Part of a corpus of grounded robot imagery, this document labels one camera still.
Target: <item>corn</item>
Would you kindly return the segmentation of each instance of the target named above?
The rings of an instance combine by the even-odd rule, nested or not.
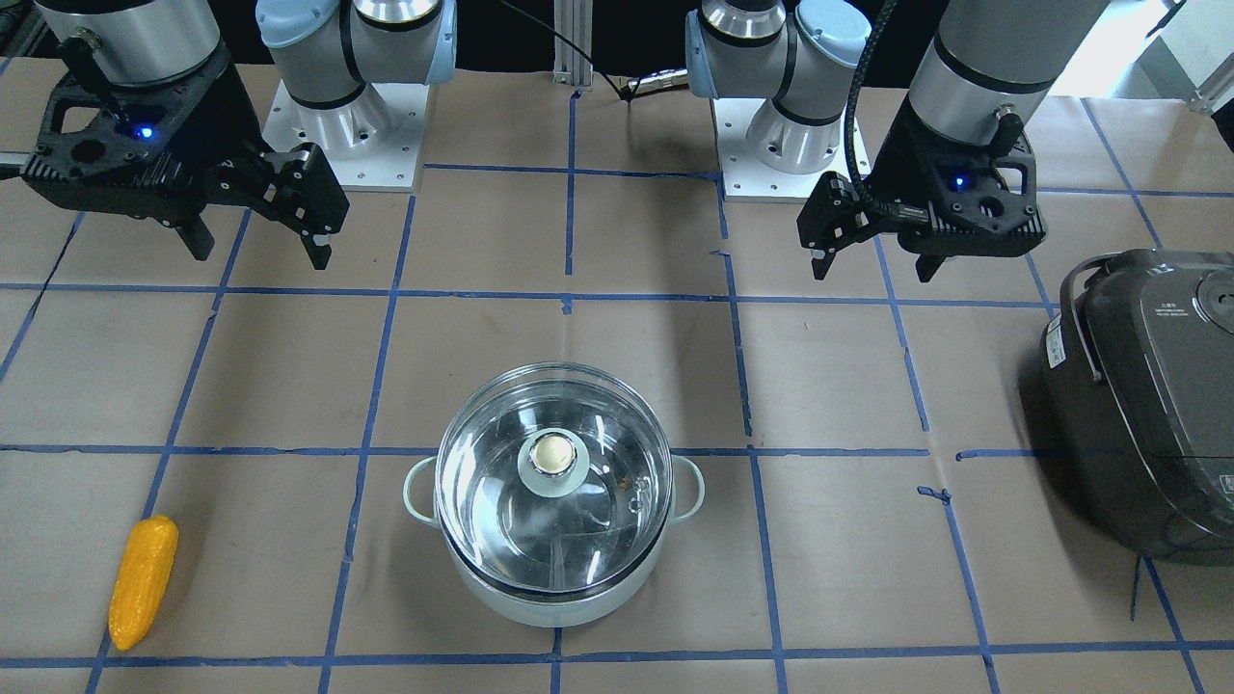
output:
[[[179,537],[180,531],[167,516],[146,519],[128,533],[107,611],[107,630],[116,648],[132,648],[154,624]]]

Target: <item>black rice cooker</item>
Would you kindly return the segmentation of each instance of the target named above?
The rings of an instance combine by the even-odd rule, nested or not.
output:
[[[1040,357],[1095,520],[1145,557],[1234,564],[1234,254],[1101,256],[1060,299]]]

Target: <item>black cable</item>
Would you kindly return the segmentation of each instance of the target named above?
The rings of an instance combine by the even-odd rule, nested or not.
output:
[[[856,132],[856,99],[861,93],[861,85],[865,84],[865,74],[870,70],[874,47],[879,43],[879,38],[882,37],[882,31],[887,28],[887,22],[891,20],[891,12],[896,9],[896,2],[898,0],[885,0],[882,9],[879,10],[879,16],[874,20],[874,26],[870,28],[870,38],[866,40],[865,48],[861,51],[861,58],[856,63],[856,70],[853,73],[853,84],[849,86],[849,98],[844,106],[844,159],[848,163],[849,179],[856,190],[858,200],[869,204],[875,211],[884,214],[886,214],[882,210],[884,205],[870,193],[865,182],[861,180],[861,173],[856,168],[854,133]]]
[[[561,36],[560,33],[558,33],[558,31],[555,28],[553,28],[552,26],[549,26],[548,22],[545,22],[544,20],[542,20],[542,19],[537,17],[536,15],[528,12],[527,10],[523,10],[522,7],[517,7],[515,5],[511,5],[507,0],[497,0],[497,1],[501,2],[502,5],[505,5],[506,7],[510,7],[511,10],[518,12],[523,17],[526,17],[526,19],[528,19],[528,20],[538,23],[539,26],[549,30],[550,32],[553,32],[553,36],[560,38],[561,42],[565,43],[566,46],[569,46],[570,48],[573,48],[575,53],[578,53],[579,56],[582,56],[582,59],[586,61],[589,65],[591,65],[591,69],[595,70],[596,74],[598,74],[600,77],[605,78],[605,82],[608,83],[608,86],[613,88],[613,91],[617,93],[617,98],[618,99],[621,99],[622,101],[629,102],[629,99],[627,99],[626,95],[622,94],[621,89],[617,88],[617,85],[613,83],[613,80],[610,79],[608,75],[606,75],[605,73],[602,73],[602,72],[600,72],[600,70],[596,69],[596,62],[591,59],[591,56],[587,56],[586,51],[584,51],[582,48],[579,48],[578,46],[575,46],[573,41],[570,41],[569,38],[566,38],[564,36]]]

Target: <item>pot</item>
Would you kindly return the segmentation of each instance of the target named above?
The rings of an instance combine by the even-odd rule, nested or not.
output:
[[[434,470],[433,515],[411,487]],[[676,469],[697,480],[677,514]],[[624,383],[582,364],[547,362],[478,390],[438,454],[411,468],[404,504],[441,529],[463,582],[485,605],[533,626],[598,619],[634,595],[665,531],[695,515],[706,487],[669,452],[652,408]]]

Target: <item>table surface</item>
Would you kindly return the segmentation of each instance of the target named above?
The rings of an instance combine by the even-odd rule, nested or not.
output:
[[[62,72],[5,64],[0,149]],[[276,73],[241,72],[264,115]],[[871,152],[902,96],[865,90]],[[1050,237],[924,285],[891,238],[814,282],[798,205],[724,201],[706,101],[543,74],[438,88],[418,193],[350,194],[325,272],[243,210],[197,263],[0,185],[0,690],[1234,692],[1234,569],[1140,564],[1132,621],[1137,557],[1056,491],[1032,378],[1079,262],[1234,247],[1234,154],[1169,101],[1051,98],[1028,132]],[[707,479],[633,600],[565,630],[490,612],[400,500],[545,359],[628,382]],[[148,514],[180,547],[120,653]]]

